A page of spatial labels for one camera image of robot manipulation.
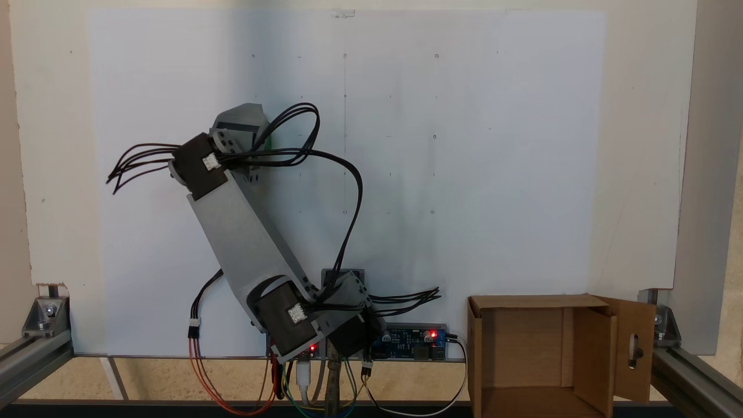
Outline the grey wedge gripper finger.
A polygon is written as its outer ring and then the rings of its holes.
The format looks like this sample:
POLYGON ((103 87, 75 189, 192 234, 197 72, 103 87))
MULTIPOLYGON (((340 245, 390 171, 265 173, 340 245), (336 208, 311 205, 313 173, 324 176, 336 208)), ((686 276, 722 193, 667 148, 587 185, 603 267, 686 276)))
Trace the grey wedge gripper finger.
POLYGON ((216 129, 259 137, 269 122, 261 104, 245 103, 221 112, 216 129))

